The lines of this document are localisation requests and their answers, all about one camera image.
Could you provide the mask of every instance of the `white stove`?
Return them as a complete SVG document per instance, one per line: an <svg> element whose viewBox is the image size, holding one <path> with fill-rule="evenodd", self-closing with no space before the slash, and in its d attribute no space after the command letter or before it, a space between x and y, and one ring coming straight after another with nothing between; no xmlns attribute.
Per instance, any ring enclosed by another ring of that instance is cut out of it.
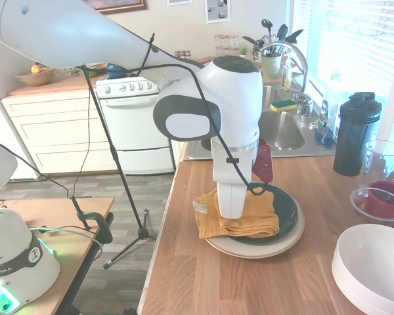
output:
<svg viewBox="0 0 394 315"><path fill-rule="evenodd" d="M173 172L169 140L153 121L158 93L159 88L143 77L97 81L97 96L125 174Z"/></svg>
<svg viewBox="0 0 394 315"><path fill-rule="evenodd" d="M99 98L130 97L158 94L156 84L143 77L124 77L109 79L108 76L97 81L97 95Z"/></svg>

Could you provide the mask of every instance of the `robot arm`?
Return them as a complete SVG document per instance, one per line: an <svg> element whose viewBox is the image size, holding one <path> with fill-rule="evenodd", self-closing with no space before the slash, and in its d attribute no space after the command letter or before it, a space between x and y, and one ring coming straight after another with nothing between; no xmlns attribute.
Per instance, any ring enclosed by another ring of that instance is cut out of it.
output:
<svg viewBox="0 0 394 315"><path fill-rule="evenodd" d="M140 68L149 46L147 41L82 0L0 0L0 42L55 68L92 62ZM196 75L211 116L234 161L216 137L196 82L184 68L170 66L141 72L141 76L161 90L154 110L155 124L174 140L213 138L213 179L217 182L221 215L238 219L247 187L234 164L250 182L259 139L261 74L243 58L221 57L202 68L200 64L177 59L152 46L146 66L163 64L183 65Z"/></svg>

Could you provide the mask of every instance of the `stainless steel sink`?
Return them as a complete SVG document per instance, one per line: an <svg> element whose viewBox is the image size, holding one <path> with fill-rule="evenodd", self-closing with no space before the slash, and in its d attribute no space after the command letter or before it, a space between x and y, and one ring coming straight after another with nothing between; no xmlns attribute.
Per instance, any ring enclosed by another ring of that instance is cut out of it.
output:
<svg viewBox="0 0 394 315"><path fill-rule="evenodd" d="M320 145L315 140L315 130L309 128L309 124L318 119L316 112L311 119L302 121L296 115L296 110L274 112L270 109L272 102L290 98L291 95L282 91L280 85L263 87L263 113L259 128L261 138L272 149L273 157L333 156L336 145ZM190 142L186 156L188 159L211 159L210 151L201 145L201 141Z"/></svg>
<svg viewBox="0 0 394 315"><path fill-rule="evenodd" d="M267 111L261 114L260 122L261 138L272 149L295 150L305 144L294 116L286 112Z"/></svg>

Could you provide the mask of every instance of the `folded towel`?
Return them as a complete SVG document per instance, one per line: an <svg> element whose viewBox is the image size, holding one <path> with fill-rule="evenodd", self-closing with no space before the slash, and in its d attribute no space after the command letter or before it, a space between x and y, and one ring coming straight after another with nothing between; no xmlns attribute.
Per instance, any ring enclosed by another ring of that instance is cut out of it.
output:
<svg viewBox="0 0 394 315"><path fill-rule="evenodd" d="M266 238L279 232L279 223L273 207L273 193L254 196L247 192L240 219L225 219L220 215L216 189L194 200L195 217L200 238L213 236L248 236Z"/></svg>

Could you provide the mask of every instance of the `yellow sponge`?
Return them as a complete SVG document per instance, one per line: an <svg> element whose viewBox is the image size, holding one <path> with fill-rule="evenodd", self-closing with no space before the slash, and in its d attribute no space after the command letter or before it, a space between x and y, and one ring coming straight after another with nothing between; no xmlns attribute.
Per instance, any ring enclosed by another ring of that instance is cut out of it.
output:
<svg viewBox="0 0 394 315"><path fill-rule="evenodd" d="M296 107L296 103L293 100L279 100L278 102L273 102L270 105L270 108L275 112L294 110Z"/></svg>

